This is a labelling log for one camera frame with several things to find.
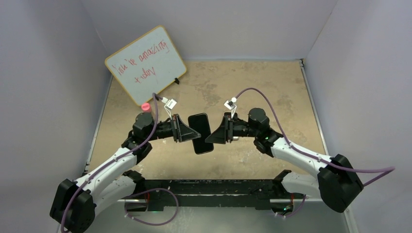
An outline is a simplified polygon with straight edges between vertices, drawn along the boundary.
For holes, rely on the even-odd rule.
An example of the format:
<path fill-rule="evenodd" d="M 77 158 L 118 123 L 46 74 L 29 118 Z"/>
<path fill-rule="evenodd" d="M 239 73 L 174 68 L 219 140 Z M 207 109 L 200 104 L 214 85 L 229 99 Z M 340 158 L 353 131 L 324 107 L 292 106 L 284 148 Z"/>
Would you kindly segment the whiteboard with red writing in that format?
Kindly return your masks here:
<path fill-rule="evenodd" d="M 105 66 L 138 106 L 187 71 L 181 55 L 161 25 L 107 57 Z"/>

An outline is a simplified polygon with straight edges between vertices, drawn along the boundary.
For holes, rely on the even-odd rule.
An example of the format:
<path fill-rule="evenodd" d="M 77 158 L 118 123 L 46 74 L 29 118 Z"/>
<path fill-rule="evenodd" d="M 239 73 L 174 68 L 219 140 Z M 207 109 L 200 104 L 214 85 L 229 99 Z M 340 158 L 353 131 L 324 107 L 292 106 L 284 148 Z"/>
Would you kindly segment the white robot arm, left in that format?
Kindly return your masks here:
<path fill-rule="evenodd" d="M 145 179 L 131 168 L 152 150 L 151 140 L 168 137 L 185 142 L 201 134 L 184 124 L 178 114 L 160 123 L 150 113 L 138 114 L 126 140 L 108 160 L 74 181 L 65 179 L 59 184 L 50 217 L 60 223 L 64 233 L 83 233 L 118 199 L 142 197 Z"/>

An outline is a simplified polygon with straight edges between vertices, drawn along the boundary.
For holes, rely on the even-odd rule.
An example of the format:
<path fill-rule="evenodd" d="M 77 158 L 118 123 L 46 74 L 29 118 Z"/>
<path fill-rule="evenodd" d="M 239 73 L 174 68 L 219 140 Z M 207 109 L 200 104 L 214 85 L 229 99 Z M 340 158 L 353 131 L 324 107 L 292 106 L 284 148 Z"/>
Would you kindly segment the pink capped bottle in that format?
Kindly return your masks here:
<path fill-rule="evenodd" d="M 141 105 L 141 109 L 142 109 L 142 111 L 143 112 L 145 112 L 145 113 L 151 113 L 152 112 L 152 107 L 151 107 L 151 105 L 149 104 L 149 103 L 143 103 L 142 105 Z"/>

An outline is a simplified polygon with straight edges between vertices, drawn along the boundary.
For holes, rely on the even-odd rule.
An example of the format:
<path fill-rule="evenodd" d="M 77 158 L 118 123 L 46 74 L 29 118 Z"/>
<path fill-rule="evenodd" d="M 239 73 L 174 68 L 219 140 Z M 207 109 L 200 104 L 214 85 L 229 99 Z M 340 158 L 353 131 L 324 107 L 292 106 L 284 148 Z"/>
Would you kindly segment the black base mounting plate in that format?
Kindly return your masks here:
<path fill-rule="evenodd" d="M 167 188 L 178 198 L 179 207 L 250 207 L 281 212 L 302 194 L 288 193 L 277 179 L 252 180 L 144 180 L 132 192 Z M 151 203 L 174 207 L 174 200 L 164 191 L 151 192 Z"/>

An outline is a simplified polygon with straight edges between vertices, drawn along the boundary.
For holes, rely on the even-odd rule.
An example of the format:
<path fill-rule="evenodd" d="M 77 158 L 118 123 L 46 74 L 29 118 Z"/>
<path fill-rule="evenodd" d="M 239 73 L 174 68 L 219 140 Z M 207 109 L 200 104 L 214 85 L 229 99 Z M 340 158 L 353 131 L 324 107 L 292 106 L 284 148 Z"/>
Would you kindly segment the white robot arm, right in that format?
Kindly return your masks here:
<path fill-rule="evenodd" d="M 220 126 L 205 141 L 226 144 L 234 137 L 252 137 L 257 150 L 270 157 L 289 162 L 305 172 L 287 172 L 274 182 L 273 192 L 283 198 L 289 193 L 300 193 L 321 198 L 333 211 L 342 213 L 363 190 L 357 173 L 343 155 L 314 154 L 296 145 L 270 127 L 270 120 L 261 108 L 249 111 L 247 121 L 237 114 L 225 113 Z"/>

